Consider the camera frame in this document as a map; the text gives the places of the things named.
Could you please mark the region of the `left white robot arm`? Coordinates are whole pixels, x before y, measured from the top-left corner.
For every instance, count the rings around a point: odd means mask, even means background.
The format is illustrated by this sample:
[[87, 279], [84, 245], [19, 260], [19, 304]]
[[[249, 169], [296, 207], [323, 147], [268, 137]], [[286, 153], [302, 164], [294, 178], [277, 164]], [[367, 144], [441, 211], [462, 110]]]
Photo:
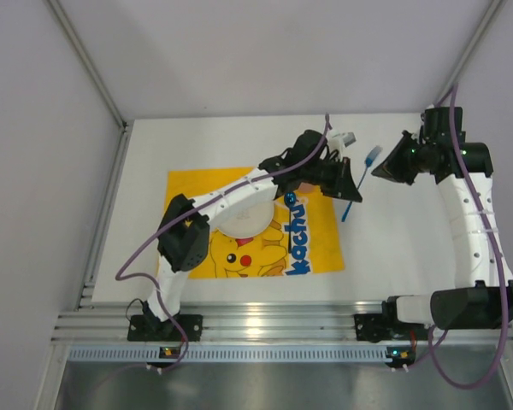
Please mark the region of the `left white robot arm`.
[[302, 184], [316, 186], [324, 196], [361, 202], [343, 150], [355, 143], [351, 132], [306, 130], [283, 153], [263, 160], [243, 177], [218, 190], [189, 198], [175, 196], [158, 228], [157, 285], [143, 305], [153, 331], [173, 327], [180, 297], [191, 271], [204, 262], [216, 240], [212, 231], [238, 214], [271, 204]]

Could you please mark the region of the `yellow Pikachu cloth placemat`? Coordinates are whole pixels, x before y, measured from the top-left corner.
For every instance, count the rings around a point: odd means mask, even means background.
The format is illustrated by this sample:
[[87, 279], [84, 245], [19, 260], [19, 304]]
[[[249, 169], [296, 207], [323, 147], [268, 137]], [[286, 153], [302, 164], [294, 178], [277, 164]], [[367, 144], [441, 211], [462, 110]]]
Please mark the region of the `yellow Pikachu cloth placemat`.
[[[246, 239], [211, 232], [209, 255], [192, 270], [191, 278], [256, 278], [338, 272], [345, 268], [333, 200], [318, 188], [295, 191], [292, 223], [284, 200], [274, 202], [274, 217], [259, 235]], [[288, 232], [292, 252], [288, 254]]]

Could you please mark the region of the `cream round plate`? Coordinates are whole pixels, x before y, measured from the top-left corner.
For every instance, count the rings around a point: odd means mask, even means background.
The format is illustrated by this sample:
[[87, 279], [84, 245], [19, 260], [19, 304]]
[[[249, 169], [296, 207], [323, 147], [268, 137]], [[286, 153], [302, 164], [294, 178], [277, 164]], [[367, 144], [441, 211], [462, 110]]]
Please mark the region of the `cream round plate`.
[[274, 217], [274, 203], [261, 202], [240, 211], [218, 226], [218, 231], [227, 237], [245, 239], [261, 234]]

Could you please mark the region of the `orange plastic cup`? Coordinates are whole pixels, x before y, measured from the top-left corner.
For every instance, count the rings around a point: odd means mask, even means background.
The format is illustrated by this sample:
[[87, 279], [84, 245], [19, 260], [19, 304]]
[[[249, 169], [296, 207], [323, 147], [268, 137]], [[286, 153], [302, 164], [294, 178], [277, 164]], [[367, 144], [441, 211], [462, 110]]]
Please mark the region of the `orange plastic cup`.
[[302, 194], [309, 194], [314, 191], [314, 186], [311, 184], [302, 183], [298, 187], [298, 191]]

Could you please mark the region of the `blue metallic fork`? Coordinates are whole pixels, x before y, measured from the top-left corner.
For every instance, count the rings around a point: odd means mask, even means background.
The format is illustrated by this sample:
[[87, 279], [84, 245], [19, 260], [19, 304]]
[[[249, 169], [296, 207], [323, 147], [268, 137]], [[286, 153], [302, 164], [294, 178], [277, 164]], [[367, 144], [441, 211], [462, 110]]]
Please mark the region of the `blue metallic fork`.
[[[374, 162], [376, 161], [377, 157], [380, 155], [381, 152], [382, 152], [382, 147], [379, 145], [375, 145], [368, 152], [367, 156], [364, 159], [363, 173], [357, 183], [358, 189], [361, 188], [361, 185], [363, 184], [363, 181], [364, 181], [365, 177], [367, 176], [369, 169], [373, 166]], [[349, 202], [348, 205], [346, 206], [345, 211], [343, 212], [342, 217], [341, 217], [342, 222], [346, 221], [348, 214], [351, 211], [352, 204], [353, 204], [353, 202]]]

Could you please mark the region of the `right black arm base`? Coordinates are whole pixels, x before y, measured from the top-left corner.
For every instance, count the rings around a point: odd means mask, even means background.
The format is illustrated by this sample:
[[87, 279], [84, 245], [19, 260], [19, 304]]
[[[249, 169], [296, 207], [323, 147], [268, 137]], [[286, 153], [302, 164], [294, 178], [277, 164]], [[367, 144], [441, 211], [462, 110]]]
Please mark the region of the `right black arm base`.
[[425, 325], [406, 323], [398, 319], [397, 298], [389, 297], [381, 303], [379, 313], [358, 313], [354, 324], [359, 342], [378, 343], [382, 341], [427, 341]]

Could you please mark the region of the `blue metallic spoon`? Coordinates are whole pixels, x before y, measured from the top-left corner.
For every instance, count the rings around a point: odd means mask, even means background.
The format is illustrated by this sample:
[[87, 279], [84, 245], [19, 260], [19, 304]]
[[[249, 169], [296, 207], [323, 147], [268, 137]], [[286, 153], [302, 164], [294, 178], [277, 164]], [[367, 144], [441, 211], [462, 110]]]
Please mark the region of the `blue metallic spoon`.
[[[291, 226], [292, 223], [292, 207], [296, 205], [297, 203], [297, 196], [294, 191], [287, 192], [284, 195], [284, 203], [289, 211], [289, 220], [288, 220], [288, 227]], [[287, 251], [288, 254], [292, 252], [292, 232], [288, 232], [288, 242], [287, 242]]]

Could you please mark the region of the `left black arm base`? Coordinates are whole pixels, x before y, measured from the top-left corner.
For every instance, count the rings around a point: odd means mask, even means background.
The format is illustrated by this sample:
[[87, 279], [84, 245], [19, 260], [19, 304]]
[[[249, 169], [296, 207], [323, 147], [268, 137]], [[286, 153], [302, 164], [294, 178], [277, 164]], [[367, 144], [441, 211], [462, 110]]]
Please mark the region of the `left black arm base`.
[[203, 316], [199, 314], [177, 314], [174, 316], [184, 330], [180, 330], [170, 321], [160, 322], [146, 315], [133, 315], [129, 322], [127, 340], [129, 342], [199, 342], [203, 331]]

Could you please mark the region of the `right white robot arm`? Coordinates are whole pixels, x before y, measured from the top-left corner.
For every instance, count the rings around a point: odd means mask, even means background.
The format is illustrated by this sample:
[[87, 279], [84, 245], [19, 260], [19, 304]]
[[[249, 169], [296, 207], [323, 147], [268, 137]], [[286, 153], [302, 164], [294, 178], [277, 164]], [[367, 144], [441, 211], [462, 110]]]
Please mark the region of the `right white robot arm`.
[[447, 212], [455, 257], [454, 286], [384, 302], [395, 320], [441, 330], [498, 329], [513, 320], [513, 275], [503, 258], [492, 205], [492, 158], [484, 143], [468, 143], [463, 110], [428, 108], [418, 133], [401, 140], [372, 174], [412, 185], [434, 177]]

